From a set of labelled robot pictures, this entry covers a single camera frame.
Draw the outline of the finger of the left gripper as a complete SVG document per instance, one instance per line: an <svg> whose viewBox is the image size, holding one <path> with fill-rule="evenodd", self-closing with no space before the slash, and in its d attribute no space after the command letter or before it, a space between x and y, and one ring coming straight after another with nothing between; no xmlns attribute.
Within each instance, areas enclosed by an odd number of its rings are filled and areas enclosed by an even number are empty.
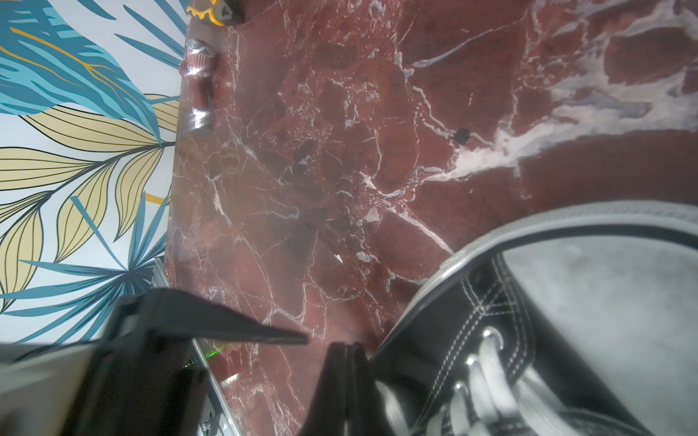
<svg viewBox="0 0 698 436"><path fill-rule="evenodd" d="M303 345L301 332L264 325L223 305L171 288L124 297L108 323L109 347L165 349L192 339Z"/></svg>

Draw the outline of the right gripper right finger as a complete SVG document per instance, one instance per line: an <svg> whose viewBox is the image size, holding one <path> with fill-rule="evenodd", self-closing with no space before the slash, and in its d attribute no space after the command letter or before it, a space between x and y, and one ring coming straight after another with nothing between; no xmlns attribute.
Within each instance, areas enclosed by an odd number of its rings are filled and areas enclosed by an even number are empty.
<svg viewBox="0 0 698 436"><path fill-rule="evenodd" d="M346 434L392 435L363 346L353 343L347 351Z"/></svg>

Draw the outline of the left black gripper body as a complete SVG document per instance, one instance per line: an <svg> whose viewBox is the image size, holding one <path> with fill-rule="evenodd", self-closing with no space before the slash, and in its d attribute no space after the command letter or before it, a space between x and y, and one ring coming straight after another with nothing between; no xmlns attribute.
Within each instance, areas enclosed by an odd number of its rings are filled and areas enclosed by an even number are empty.
<svg viewBox="0 0 698 436"><path fill-rule="evenodd" d="M207 390L190 338L130 310L96 341L1 346L4 435L198 435Z"/></svg>

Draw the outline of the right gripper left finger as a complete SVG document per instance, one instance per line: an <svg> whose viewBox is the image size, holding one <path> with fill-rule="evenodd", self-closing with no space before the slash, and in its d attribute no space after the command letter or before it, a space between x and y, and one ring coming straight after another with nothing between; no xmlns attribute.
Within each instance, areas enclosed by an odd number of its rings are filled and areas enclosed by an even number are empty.
<svg viewBox="0 0 698 436"><path fill-rule="evenodd" d="M345 434L346 364L347 345L331 343L299 435Z"/></svg>

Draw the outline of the white shoelace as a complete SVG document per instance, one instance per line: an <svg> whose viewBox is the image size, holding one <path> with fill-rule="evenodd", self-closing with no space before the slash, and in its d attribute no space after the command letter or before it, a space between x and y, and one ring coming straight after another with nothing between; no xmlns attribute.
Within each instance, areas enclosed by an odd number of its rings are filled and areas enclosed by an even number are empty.
<svg viewBox="0 0 698 436"><path fill-rule="evenodd" d="M499 352L504 340L487 327L478 352L466 358L468 382L458 381L440 412L422 427L408 425L406 413L394 391L378 381L385 417L395 435L488 435L488 426L501 419L521 418L537 435L578 435L558 413L558 403L545 401L532 386L512 388L506 380Z"/></svg>

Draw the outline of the black white canvas sneaker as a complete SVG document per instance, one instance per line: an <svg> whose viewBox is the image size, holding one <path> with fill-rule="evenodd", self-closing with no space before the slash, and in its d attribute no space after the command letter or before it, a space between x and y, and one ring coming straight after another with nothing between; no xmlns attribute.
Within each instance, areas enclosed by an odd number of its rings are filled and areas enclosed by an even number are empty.
<svg viewBox="0 0 698 436"><path fill-rule="evenodd" d="M444 261L371 363L408 425L440 412L485 328L507 383L528 384L578 435L697 432L697 210L658 201L523 218ZM537 435L521 418L488 435Z"/></svg>

